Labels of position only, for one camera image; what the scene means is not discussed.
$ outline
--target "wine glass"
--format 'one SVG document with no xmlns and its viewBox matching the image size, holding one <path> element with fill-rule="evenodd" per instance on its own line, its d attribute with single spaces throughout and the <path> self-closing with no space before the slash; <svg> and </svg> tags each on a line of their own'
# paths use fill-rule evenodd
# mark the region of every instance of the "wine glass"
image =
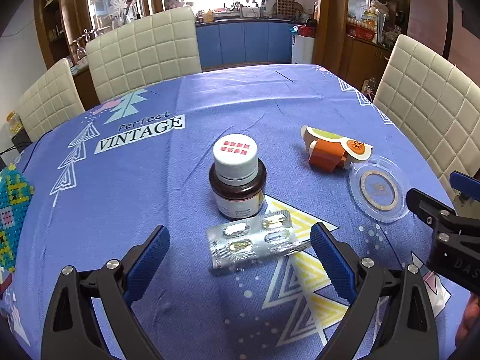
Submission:
<svg viewBox="0 0 480 360">
<path fill-rule="evenodd" d="M 77 44 L 77 57 L 78 57 L 78 60 L 80 61 L 84 56 L 87 55 L 87 53 L 85 52 L 85 49 L 83 47 L 81 47 L 81 45 L 78 43 L 78 41 L 80 40 L 81 38 L 78 38 L 78 39 L 75 39 L 75 43 Z"/>
<path fill-rule="evenodd" d="M 86 42 L 87 43 L 90 42 L 91 39 L 90 39 L 90 34 L 88 33 L 88 31 L 83 30 L 83 34 L 84 34 L 83 36 L 85 37 Z"/>
</svg>

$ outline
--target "cable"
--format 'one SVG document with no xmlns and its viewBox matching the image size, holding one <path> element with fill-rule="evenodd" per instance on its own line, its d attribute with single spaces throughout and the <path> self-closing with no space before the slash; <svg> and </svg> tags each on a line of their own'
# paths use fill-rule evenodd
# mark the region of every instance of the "cable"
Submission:
<svg viewBox="0 0 480 360">
<path fill-rule="evenodd" d="M 33 23 L 35 19 L 32 19 L 30 20 L 25 26 L 22 27 L 22 29 L 20 31 L 17 31 L 17 32 L 14 32 L 13 34 L 8 34 L 8 35 L 2 35 L 0 36 L 0 39 L 2 38 L 9 38 L 11 36 L 15 36 L 16 34 L 19 34 L 20 32 L 22 32 L 30 23 Z"/>
<path fill-rule="evenodd" d="M 395 255 L 395 257 L 397 257 L 398 264 L 400 265 L 400 267 L 403 268 L 403 265 L 402 265 L 402 263 L 400 262 L 400 259 L 398 258 L 398 254 L 397 254 L 397 252 L 395 251 L 395 249 L 393 248 L 392 243 L 391 243 L 390 240 L 388 239 L 387 234 L 385 234 L 384 230 L 383 230 L 381 227 L 380 227 L 380 230 L 382 231 L 383 236 L 385 237 L 385 239 L 387 240 L 388 244 L 389 244 L 390 247 L 392 248 L 393 254 Z"/>
<path fill-rule="evenodd" d="M 28 146 L 29 146 L 29 145 L 18 145 L 18 148 L 15 147 L 15 146 L 14 146 L 14 147 L 10 147 L 10 148 L 8 148 L 7 150 L 4 150 L 4 151 L 0 152 L 0 155 L 5 154 L 5 153 L 10 152 L 10 151 L 15 150 L 15 149 L 25 149 L 25 148 L 28 147 Z"/>
<path fill-rule="evenodd" d="M 50 131 L 47 131 L 46 133 L 44 133 L 40 138 L 38 138 L 37 142 L 35 142 L 35 145 L 33 146 L 33 149 L 32 149 L 32 151 L 30 152 L 30 157 L 28 157 L 28 161 L 27 161 L 27 163 L 25 164 L 25 166 L 23 167 L 22 173 L 25 172 L 25 169 L 27 169 L 27 166 L 28 166 L 28 164 L 30 163 L 30 160 L 32 159 L 33 152 L 34 152 L 35 149 L 37 148 L 37 145 L 38 145 L 38 143 L 40 142 L 40 140 L 41 140 L 43 137 L 45 137 L 45 135 L 47 135 Z"/>
</svg>

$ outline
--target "quilted chair back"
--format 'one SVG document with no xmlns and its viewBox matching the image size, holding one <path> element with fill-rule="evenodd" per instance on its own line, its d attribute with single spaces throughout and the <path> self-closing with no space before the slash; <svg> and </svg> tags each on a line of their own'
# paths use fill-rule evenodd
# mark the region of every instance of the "quilted chair back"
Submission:
<svg viewBox="0 0 480 360">
<path fill-rule="evenodd" d="M 107 32 L 87 43 L 86 52 L 101 103 L 202 71 L 190 7 L 169 9 Z"/>
<path fill-rule="evenodd" d="M 23 94 L 15 109 L 32 142 L 83 112 L 85 109 L 65 58 L 53 65 Z"/>
<path fill-rule="evenodd" d="M 411 140 L 451 200 L 454 170 L 480 167 L 480 88 L 427 46 L 400 35 L 373 102 Z"/>
</svg>

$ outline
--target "glass jar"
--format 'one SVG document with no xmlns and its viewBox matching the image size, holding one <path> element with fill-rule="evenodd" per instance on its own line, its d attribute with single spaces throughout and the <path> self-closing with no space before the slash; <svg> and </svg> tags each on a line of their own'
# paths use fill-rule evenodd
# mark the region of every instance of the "glass jar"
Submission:
<svg viewBox="0 0 480 360">
<path fill-rule="evenodd" d="M 22 122 L 20 120 L 20 117 L 17 114 L 15 114 L 15 111 L 11 111 L 7 115 L 7 122 L 10 126 L 11 135 L 15 135 L 21 129 L 23 129 L 23 125 L 22 125 Z"/>
</svg>

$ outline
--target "medicine bottle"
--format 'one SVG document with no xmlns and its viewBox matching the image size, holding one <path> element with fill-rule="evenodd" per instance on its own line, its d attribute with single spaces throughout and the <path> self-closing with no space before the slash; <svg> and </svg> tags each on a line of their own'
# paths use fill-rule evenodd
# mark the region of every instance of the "medicine bottle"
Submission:
<svg viewBox="0 0 480 360">
<path fill-rule="evenodd" d="M 257 152 L 255 141 L 242 134 L 227 135 L 213 146 L 210 185 L 218 209 L 228 219 L 249 218 L 260 211 L 267 171 Z"/>
</svg>

